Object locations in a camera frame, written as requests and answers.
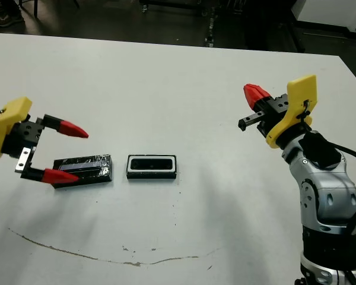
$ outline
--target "dark floor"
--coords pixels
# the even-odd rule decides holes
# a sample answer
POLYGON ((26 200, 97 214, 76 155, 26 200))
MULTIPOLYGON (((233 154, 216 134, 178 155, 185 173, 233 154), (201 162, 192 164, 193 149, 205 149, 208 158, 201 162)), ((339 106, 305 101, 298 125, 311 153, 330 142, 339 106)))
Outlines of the dark floor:
MULTIPOLYGON (((73 0, 39 0, 38 20, 33 17, 33 1, 24 3, 25 24, 0 29, 0 33, 188 46, 203 46, 208 34, 209 17, 197 16, 189 10, 150 5, 148 12, 143 14, 138 0, 78 2, 80 9, 73 0)), ((356 76, 356 40, 324 31, 302 28, 297 31, 307 53, 339 55, 356 76)), ((241 20, 238 17, 219 16, 215 22, 214 42, 216 48, 247 49, 241 20)), ((268 48, 283 52, 296 51, 285 25, 277 24, 269 28, 268 48)))

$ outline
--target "metal bracket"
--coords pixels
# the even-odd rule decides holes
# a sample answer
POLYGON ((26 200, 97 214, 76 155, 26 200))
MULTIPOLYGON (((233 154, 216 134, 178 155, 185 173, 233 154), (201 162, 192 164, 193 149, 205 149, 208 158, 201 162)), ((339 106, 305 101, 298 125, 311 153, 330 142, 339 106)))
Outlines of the metal bracket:
POLYGON ((30 148, 27 148, 27 147, 23 148, 23 151, 21 152, 20 158, 18 159, 18 162, 17 162, 14 172, 22 173, 24 171, 24 168, 28 161, 30 152, 31 152, 30 148))

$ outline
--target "rectangular black object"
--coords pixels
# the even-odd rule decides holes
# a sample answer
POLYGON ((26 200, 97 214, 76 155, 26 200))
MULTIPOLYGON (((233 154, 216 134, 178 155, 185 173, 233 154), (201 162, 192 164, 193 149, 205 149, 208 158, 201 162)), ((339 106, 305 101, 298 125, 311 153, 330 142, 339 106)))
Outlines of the rectangular black object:
POLYGON ((54 188, 86 185, 112 181, 112 159, 109 154, 54 160, 53 169, 62 170, 79 177, 73 183, 53 184, 54 188))
POLYGON ((175 179, 176 156, 129 155, 126 177, 128 179, 175 179))

